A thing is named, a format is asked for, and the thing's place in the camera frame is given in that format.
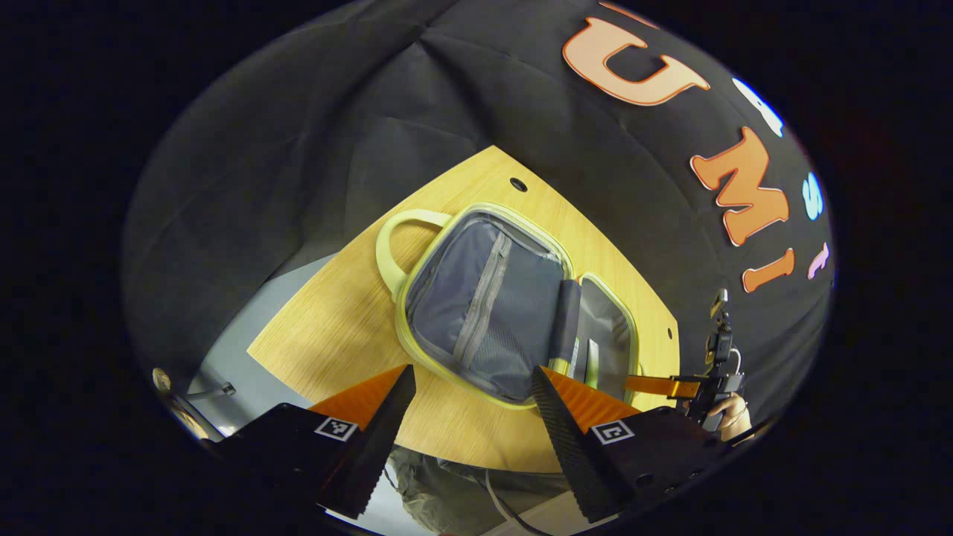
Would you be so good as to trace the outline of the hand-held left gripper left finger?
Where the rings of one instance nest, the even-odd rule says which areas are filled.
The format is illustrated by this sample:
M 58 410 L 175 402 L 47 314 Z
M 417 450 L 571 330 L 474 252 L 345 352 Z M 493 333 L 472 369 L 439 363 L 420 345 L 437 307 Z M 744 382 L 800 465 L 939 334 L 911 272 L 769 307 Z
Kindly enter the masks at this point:
M 283 499 L 357 519 L 415 393 L 414 367 L 401 364 L 309 408 L 277 404 L 214 442 L 212 455 Z

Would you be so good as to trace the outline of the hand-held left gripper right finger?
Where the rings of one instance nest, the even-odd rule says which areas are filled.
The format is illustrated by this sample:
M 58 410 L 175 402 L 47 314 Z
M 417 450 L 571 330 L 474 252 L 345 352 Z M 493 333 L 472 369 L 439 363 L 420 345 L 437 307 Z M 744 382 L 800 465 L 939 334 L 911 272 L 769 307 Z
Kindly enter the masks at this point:
M 712 473 L 732 450 L 674 408 L 639 411 L 542 366 L 533 371 L 532 393 L 591 523 L 656 508 Z

